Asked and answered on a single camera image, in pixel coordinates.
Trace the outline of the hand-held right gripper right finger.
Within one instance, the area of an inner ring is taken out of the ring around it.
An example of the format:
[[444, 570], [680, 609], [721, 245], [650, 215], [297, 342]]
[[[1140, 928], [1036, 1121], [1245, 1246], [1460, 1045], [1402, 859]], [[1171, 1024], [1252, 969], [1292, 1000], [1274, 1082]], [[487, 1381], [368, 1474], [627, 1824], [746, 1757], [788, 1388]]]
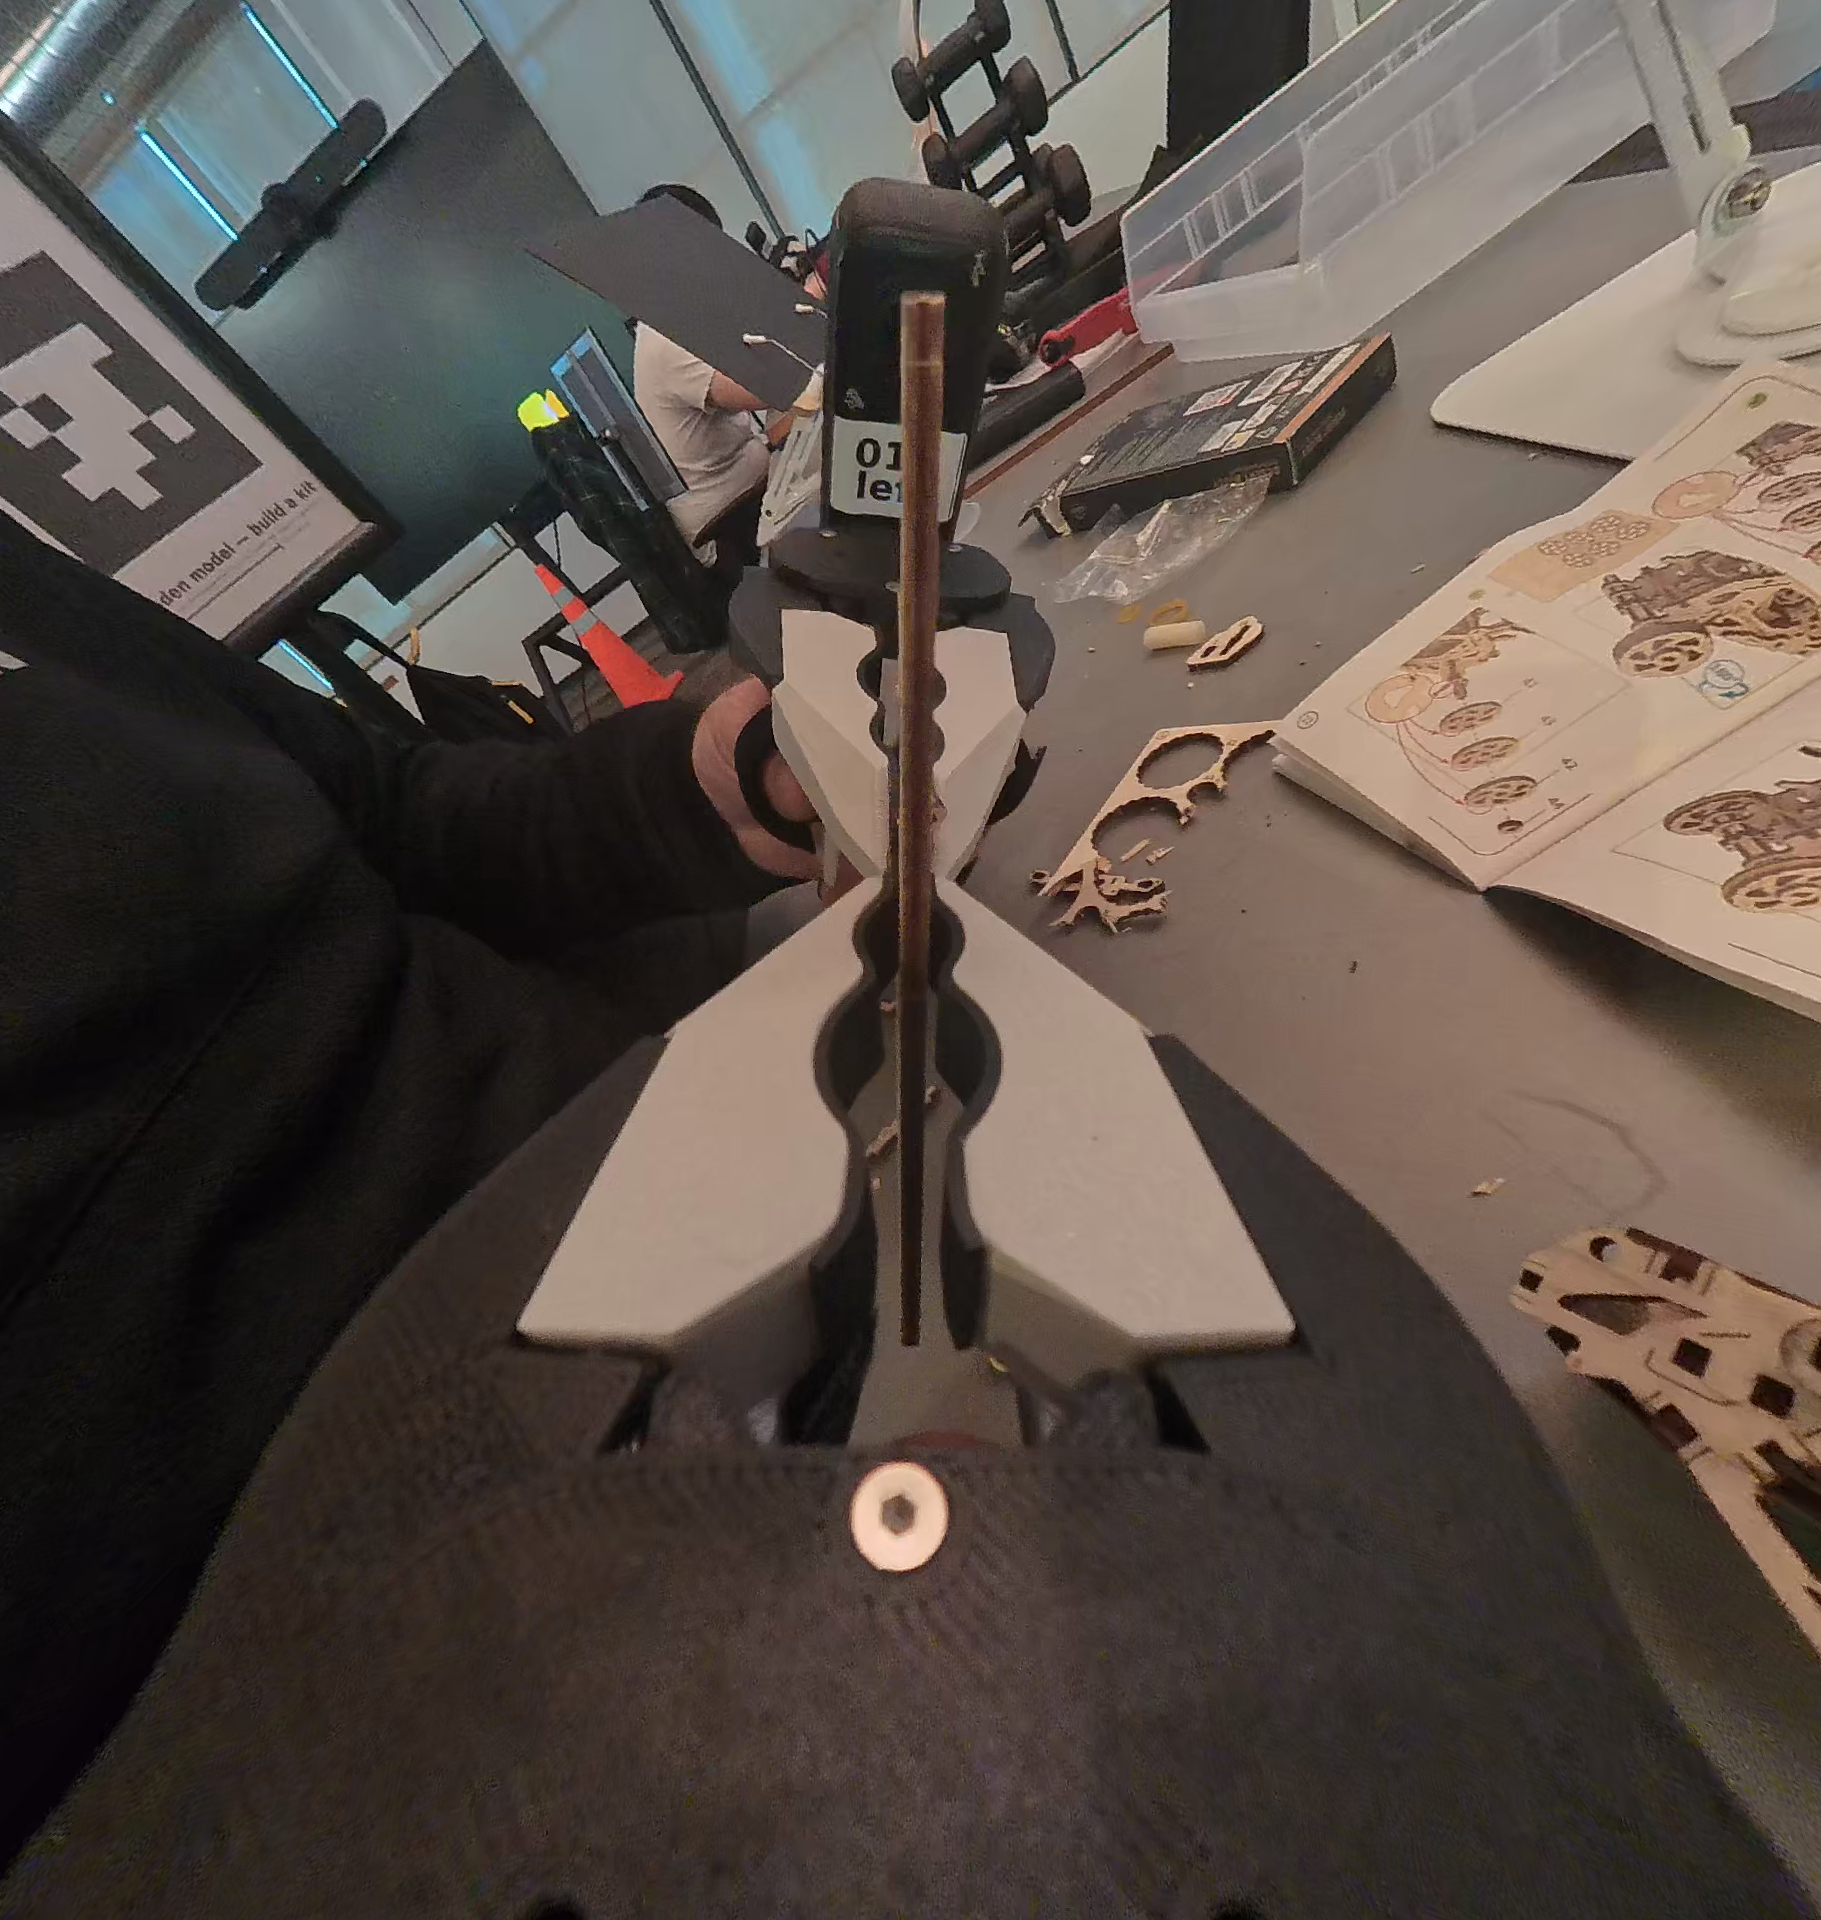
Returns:
[[1282, 1347], [1296, 1320], [1152, 1034], [955, 884], [939, 1070], [950, 1332], [1028, 1377]]

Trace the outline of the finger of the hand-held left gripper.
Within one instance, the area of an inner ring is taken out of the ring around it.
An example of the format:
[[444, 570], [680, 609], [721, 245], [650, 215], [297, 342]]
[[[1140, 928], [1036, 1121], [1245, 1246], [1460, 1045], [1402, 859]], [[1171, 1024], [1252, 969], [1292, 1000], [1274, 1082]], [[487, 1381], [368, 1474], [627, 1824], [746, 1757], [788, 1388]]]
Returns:
[[935, 875], [957, 878], [989, 829], [1023, 734], [1010, 635], [950, 627], [935, 635]]
[[816, 810], [822, 850], [868, 881], [893, 857], [891, 764], [881, 744], [881, 650], [846, 614], [786, 609], [772, 692], [777, 754]]

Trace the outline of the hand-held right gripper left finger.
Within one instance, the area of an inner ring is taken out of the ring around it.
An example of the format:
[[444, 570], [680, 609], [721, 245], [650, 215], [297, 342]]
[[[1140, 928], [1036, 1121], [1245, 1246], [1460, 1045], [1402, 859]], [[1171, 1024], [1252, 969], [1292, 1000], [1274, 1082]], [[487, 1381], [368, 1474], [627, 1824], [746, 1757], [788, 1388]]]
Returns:
[[849, 1436], [877, 1327], [878, 901], [860, 882], [672, 1028], [518, 1335], [694, 1375], [786, 1441]]

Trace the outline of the wooden sheet with wheels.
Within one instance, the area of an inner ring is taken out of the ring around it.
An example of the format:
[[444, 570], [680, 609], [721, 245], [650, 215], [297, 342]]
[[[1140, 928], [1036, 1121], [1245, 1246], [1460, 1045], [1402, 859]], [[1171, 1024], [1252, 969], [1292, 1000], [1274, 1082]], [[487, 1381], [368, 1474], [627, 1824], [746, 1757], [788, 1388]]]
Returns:
[[937, 833], [939, 507], [945, 297], [900, 302], [902, 515], [897, 540], [897, 1335], [921, 1337], [925, 1058]]

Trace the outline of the person's left forearm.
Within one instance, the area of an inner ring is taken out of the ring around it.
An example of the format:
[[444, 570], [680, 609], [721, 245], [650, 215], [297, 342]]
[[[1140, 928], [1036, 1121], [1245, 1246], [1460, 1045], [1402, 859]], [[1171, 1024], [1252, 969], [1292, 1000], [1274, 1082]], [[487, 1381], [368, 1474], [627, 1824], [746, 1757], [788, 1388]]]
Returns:
[[411, 750], [370, 857], [402, 905], [526, 958], [747, 909], [781, 878], [738, 850], [694, 777], [701, 712], [666, 701], [564, 744]]

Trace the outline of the person's left hand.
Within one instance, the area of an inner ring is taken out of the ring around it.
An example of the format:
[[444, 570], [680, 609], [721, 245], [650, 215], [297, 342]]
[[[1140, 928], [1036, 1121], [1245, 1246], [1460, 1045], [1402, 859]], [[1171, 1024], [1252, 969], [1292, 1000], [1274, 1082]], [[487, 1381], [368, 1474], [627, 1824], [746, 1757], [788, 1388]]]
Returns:
[[768, 817], [785, 819], [802, 832], [800, 844], [767, 827], [747, 798], [737, 764], [743, 731], [753, 731], [767, 707], [768, 687], [756, 676], [718, 692], [702, 707], [692, 734], [692, 774], [738, 850], [756, 868], [785, 881], [816, 881], [822, 875], [816, 848], [819, 813], [788, 761], [777, 750], [764, 751], [753, 766], [753, 791], [762, 794], [761, 803]]

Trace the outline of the wooden offcut with large hole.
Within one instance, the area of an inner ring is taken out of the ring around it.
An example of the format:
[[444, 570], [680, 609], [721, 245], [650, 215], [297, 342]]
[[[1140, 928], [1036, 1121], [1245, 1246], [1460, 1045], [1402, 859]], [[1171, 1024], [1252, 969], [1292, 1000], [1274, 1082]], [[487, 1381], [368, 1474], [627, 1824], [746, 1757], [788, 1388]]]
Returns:
[[1167, 913], [1158, 875], [1125, 873], [1099, 841], [1117, 820], [1163, 819], [1188, 827], [1199, 796], [1221, 794], [1239, 755], [1271, 740], [1266, 722], [1183, 723], [1152, 732], [1117, 779], [1072, 850], [1052, 868], [1033, 873], [1038, 899], [1060, 899], [1054, 932], [1067, 932], [1091, 917], [1106, 932]]

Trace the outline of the black rectangular case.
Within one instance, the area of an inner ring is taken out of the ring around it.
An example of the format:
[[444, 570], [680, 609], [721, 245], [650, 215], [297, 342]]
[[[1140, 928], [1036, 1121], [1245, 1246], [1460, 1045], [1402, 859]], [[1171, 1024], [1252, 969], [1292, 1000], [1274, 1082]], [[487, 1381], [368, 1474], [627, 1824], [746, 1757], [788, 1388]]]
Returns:
[[971, 443], [971, 463], [980, 464], [1016, 448], [1046, 424], [1074, 410], [1083, 397], [1083, 373], [1074, 359], [1062, 359], [1006, 392], [986, 397]]

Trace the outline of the black dumbbell rack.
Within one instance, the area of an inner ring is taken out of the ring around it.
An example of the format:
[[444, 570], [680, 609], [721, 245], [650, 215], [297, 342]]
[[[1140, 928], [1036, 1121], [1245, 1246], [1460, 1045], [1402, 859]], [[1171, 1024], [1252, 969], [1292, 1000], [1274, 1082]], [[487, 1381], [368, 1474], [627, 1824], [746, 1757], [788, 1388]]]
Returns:
[[937, 38], [921, 2], [900, 2], [891, 80], [920, 133], [924, 180], [998, 212], [1013, 286], [1028, 294], [1077, 269], [1074, 239], [1095, 195], [1077, 149], [1046, 138], [1047, 90], [1035, 60], [1010, 58], [1012, 33], [1005, 2], [967, 3]]

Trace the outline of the red hand tool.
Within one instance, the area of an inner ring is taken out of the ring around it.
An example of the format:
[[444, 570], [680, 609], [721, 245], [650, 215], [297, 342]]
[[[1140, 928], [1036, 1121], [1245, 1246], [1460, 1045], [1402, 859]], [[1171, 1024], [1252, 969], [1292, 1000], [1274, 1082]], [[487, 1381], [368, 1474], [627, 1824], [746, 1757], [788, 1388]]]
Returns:
[[1036, 359], [1046, 368], [1057, 368], [1069, 359], [1087, 359], [1117, 338], [1133, 335], [1137, 335], [1137, 318], [1125, 285], [1044, 332], [1036, 345]]

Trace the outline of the orange traffic cone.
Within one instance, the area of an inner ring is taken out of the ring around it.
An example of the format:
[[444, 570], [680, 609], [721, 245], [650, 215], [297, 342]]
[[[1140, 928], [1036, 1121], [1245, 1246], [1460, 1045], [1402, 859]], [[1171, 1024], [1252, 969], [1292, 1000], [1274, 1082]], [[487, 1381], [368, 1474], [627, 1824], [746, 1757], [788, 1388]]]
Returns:
[[597, 670], [615, 697], [617, 707], [644, 707], [674, 697], [685, 678], [682, 670], [659, 673], [592, 610], [589, 601], [561, 575], [561, 571], [544, 560], [533, 560], [532, 566], [538, 582], [549, 592], [560, 610], [560, 638], [572, 643]]

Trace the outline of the clear plastic bag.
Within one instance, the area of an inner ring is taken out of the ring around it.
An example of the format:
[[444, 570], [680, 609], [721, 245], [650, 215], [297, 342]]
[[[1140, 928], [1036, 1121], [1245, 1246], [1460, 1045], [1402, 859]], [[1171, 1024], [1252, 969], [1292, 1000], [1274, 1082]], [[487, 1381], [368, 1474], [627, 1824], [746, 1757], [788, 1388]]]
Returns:
[[1141, 511], [1110, 507], [1093, 527], [1095, 544], [1047, 589], [1047, 600], [1141, 607], [1233, 540], [1271, 489], [1273, 469], [1256, 467]]

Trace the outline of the black product box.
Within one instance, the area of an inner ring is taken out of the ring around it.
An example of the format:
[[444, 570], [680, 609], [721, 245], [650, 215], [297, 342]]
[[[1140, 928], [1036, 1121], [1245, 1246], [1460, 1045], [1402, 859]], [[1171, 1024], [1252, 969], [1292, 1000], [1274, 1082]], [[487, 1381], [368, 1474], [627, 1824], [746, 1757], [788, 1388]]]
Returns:
[[1167, 397], [1114, 421], [1023, 511], [1049, 537], [1259, 476], [1299, 489], [1398, 376], [1385, 329]]

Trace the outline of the black monitor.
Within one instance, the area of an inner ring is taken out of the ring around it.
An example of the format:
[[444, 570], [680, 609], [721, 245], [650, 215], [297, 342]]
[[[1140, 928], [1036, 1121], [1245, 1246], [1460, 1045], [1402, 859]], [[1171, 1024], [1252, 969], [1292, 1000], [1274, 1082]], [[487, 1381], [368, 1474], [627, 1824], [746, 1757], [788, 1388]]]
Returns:
[[382, 145], [329, 225], [218, 332], [394, 520], [364, 575], [399, 601], [539, 472], [516, 418], [584, 332], [627, 365], [622, 314], [533, 249], [594, 205], [491, 44]]

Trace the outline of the clear plastic storage box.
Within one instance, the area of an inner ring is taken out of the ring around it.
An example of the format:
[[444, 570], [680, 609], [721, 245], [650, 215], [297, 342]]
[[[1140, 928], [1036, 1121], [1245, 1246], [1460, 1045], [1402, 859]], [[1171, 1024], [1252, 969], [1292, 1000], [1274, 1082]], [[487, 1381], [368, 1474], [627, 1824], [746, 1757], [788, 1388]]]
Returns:
[[1342, 345], [1639, 118], [1614, 3], [1388, 3], [1125, 212], [1137, 332], [1181, 359]]

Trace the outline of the wooden sheet with round holes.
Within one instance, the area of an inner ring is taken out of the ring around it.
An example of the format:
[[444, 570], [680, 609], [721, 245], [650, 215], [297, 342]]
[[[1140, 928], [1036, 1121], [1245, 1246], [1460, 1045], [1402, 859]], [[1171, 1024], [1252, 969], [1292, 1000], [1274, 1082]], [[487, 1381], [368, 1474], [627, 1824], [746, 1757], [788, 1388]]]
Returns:
[[1511, 1299], [1682, 1463], [1821, 1661], [1821, 1305], [1628, 1227], [1529, 1255]]

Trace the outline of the instruction booklet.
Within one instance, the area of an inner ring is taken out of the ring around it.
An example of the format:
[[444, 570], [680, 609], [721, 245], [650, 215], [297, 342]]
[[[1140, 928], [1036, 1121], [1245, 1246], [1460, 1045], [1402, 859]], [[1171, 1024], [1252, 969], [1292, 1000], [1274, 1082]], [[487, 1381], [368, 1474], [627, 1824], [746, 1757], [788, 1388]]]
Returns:
[[1821, 1022], [1821, 384], [1740, 370], [1273, 744], [1283, 777], [1479, 893]]

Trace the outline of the white board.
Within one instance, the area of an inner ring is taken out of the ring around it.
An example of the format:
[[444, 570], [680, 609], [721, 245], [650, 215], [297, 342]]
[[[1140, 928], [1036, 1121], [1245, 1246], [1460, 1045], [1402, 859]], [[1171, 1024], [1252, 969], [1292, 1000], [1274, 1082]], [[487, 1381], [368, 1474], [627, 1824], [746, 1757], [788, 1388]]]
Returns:
[[1459, 375], [1430, 407], [1439, 427], [1633, 460], [1733, 376], [1676, 346], [1710, 302], [1691, 235], [1676, 235], [1516, 342]]

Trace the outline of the framed marker sign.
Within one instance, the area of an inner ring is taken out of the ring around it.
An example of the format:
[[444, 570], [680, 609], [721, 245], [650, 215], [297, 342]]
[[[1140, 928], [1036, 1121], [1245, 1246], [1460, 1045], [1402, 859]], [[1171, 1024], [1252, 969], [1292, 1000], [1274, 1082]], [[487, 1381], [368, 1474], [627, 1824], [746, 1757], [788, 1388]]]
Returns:
[[399, 530], [2, 112], [0, 509], [252, 654]]

